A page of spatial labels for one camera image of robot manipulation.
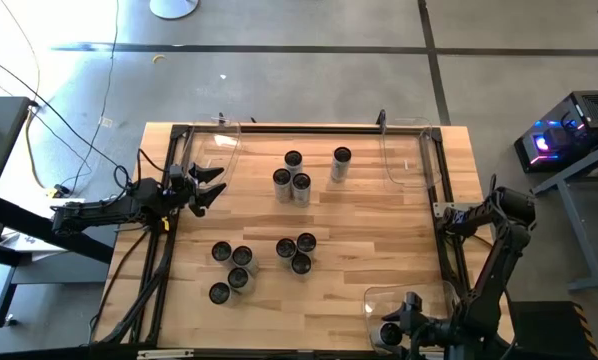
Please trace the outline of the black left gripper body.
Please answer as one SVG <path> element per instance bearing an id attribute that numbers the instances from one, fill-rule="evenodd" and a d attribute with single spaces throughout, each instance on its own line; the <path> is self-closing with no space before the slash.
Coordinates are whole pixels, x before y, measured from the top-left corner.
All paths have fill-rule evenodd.
<path id="1" fill-rule="evenodd" d="M 169 177 L 170 186 L 165 193 L 166 205 L 169 210 L 182 209 L 187 206 L 190 210 L 199 210 L 196 199 L 198 182 L 187 175 L 175 174 Z"/>

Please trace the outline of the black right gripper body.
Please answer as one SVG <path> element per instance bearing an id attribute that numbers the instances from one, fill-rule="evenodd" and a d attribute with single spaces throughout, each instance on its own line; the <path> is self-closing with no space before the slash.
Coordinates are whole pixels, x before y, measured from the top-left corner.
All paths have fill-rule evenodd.
<path id="1" fill-rule="evenodd" d="M 409 312 L 402 316 L 402 332 L 410 339 L 410 350 L 421 347 L 446 347 L 452 343 L 453 327 L 450 318 L 427 317 Z"/>

